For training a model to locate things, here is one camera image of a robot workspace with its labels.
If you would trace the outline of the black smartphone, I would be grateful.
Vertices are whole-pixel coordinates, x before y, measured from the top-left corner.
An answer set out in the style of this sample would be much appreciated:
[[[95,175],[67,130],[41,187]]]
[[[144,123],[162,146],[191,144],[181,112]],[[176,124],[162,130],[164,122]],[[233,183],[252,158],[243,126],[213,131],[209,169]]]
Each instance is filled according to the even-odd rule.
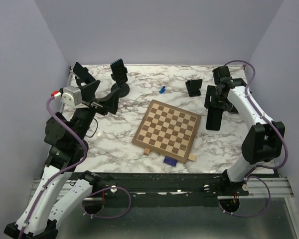
[[[223,110],[215,107],[209,107],[206,120],[206,129],[219,131],[222,122]]]

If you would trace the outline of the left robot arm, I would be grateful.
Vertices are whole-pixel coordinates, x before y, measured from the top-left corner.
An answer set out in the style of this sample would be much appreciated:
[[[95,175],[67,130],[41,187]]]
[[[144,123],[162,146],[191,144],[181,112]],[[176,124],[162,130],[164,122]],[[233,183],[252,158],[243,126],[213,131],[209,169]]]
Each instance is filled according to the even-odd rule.
[[[86,171],[65,196],[58,199],[75,168],[87,157],[84,140],[95,114],[115,114],[121,88],[97,99],[99,80],[68,86],[51,94],[46,108],[51,115],[45,127],[44,141],[51,146],[43,174],[30,203],[19,219],[6,226],[12,239],[54,239],[64,219],[87,196],[100,193],[100,178]]]

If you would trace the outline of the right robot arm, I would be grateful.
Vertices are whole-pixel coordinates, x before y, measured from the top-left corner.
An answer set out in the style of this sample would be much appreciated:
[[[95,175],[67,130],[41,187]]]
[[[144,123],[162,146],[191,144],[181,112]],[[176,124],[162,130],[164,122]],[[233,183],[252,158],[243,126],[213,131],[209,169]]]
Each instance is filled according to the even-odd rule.
[[[246,123],[248,133],[241,146],[241,158],[222,173],[220,191],[231,195],[248,175],[281,154],[285,125],[274,121],[254,100],[246,82],[233,78],[228,66],[212,71],[214,85],[206,91],[206,129],[219,131],[223,112],[237,111]]]

